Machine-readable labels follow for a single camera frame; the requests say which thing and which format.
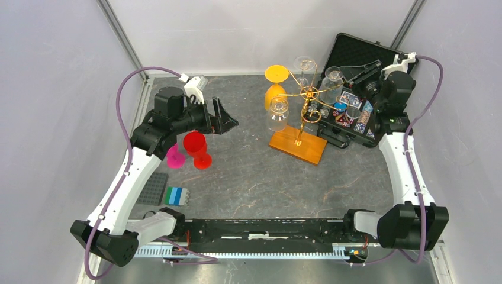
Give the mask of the clear textured glass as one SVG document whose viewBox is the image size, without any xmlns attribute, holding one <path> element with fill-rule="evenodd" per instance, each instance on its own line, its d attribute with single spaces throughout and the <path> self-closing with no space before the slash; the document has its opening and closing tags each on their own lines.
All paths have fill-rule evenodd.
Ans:
<svg viewBox="0 0 502 284">
<path fill-rule="evenodd" d="M 320 99 L 326 104 L 333 106 L 337 97 L 342 94 L 345 77 L 339 67 L 332 66 L 326 69 L 322 80 Z"/>
</svg>

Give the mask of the pink wine glass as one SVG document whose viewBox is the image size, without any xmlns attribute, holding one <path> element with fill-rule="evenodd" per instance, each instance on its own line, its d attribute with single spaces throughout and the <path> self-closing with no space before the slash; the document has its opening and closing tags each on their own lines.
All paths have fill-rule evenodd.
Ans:
<svg viewBox="0 0 502 284">
<path fill-rule="evenodd" d="M 185 155 L 179 151 L 178 144 L 174 144 L 166 153 L 166 164 L 170 169 L 180 169 L 186 161 Z"/>
</svg>

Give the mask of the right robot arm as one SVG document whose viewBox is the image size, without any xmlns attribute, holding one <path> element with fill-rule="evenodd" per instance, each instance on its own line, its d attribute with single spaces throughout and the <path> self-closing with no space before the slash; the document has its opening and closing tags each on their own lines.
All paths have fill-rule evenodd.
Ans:
<svg viewBox="0 0 502 284">
<path fill-rule="evenodd" d="M 342 234 L 349 241 L 371 235 L 387 249 L 430 251 L 445 229 L 449 213 L 429 193 L 414 152 L 412 127 L 417 120 L 410 120 L 404 110 L 416 81 L 402 63 L 384 68 L 379 82 L 381 88 L 371 100 L 375 121 L 371 132 L 390 174 L 393 207 L 383 215 L 348 210 Z"/>
</svg>

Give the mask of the red wine glass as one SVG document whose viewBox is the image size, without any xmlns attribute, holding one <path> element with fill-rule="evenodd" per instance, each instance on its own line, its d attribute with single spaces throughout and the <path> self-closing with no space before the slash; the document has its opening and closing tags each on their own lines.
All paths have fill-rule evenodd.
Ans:
<svg viewBox="0 0 502 284">
<path fill-rule="evenodd" d="M 207 153 L 208 147 L 205 136 L 197 131 L 188 133 L 182 142 L 185 151 L 194 159 L 194 166 L 199 170 L 208 169 L 212 158 Z"/>
</svg>

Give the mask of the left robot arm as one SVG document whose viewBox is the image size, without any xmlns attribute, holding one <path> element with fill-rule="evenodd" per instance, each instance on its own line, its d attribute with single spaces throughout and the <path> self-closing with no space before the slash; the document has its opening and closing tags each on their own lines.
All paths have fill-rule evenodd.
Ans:
<svg viewBox="0 0 502 284">
<path fill-rule="evenodd" d="M 207 103 L 181 88 L 165 87 L 155 95 L 154 107 L 133 131 L 123 164 L 112 185 L 87 220 L 76 220 L 71 234 L 85 248 L 111 264 L 123 267 L 138 249 L 161 237 L 181 240 L 186 233 L 184 215 L 162 208 L 154 216 L 129 224 L 130 213 L 152 173 L 159 167 L 178 135 L 197 131 L 222 135 L 238 121 L 213 98 Z"/>
</svg>

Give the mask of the gold wire glass rack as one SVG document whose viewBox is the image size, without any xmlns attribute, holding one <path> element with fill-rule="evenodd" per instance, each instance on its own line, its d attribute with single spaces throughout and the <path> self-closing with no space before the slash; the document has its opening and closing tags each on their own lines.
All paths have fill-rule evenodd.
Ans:
<svg viewBox="0 0 502 284">
<path fill-rule="evenodd" d="M 289 71 L 289 77 L 290 76 L 292 76 L 292 78 L 295 77 L 291 71 Z M 314 101 L 318 104 L 324 105 L 325 107 L 333 108 L 333 106 L 326 105 L 319 99 L 320 92 L 321 91 L 317 87 L 311 85 L 306 89 L 300 90 L 300 92 L 296 94 L 286 93 L 280 95 L 286 100 L 288 97 L 300 97 L 304 100 L 303 107 L 300 112 L 301 124 L 299 128 L 294 128 L 287 124 L 284 130 L 274 132 L 269 142 L 269 147 L 289 154 L 290 156 L 296 157 L 307 163 L 313 165 L 319 164 L 327 141 L 314 134 L 305 133 L 304 127 L 306 124 L 318 123 L 322 118 L 322 115 L 320 111 L 317 110 L 317 107 L 308 109 L 311 102 Z"/>
</svg>

